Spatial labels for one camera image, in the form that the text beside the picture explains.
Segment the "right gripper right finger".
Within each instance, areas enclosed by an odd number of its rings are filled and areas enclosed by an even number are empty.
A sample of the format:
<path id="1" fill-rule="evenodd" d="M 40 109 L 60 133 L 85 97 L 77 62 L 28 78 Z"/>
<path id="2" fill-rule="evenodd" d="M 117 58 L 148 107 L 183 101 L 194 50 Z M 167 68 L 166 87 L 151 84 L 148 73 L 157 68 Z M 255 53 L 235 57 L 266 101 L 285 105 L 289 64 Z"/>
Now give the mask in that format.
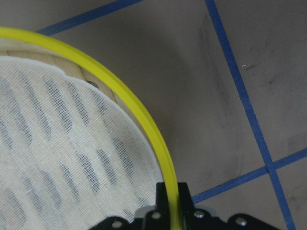
<path id="1" fill-rule="evenodd" d="M 194 210 L 194 204 L 191 198 L 187 183 L 178 183 L 178 194 L 180 208 L 183 213 L 190 213 Z"/>

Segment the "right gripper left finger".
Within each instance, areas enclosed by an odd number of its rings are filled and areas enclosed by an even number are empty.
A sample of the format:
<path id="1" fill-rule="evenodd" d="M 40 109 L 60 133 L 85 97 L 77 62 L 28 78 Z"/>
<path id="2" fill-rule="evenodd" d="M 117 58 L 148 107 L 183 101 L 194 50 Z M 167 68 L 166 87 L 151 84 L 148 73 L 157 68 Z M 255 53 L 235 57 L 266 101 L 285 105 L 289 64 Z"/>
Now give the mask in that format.
<path id="1" fill-rule="evenodd" d="M 162 213 L 169 213 L 169 201 L 165 183 L 156 184 L 156 202 L 155 209 Z"/>

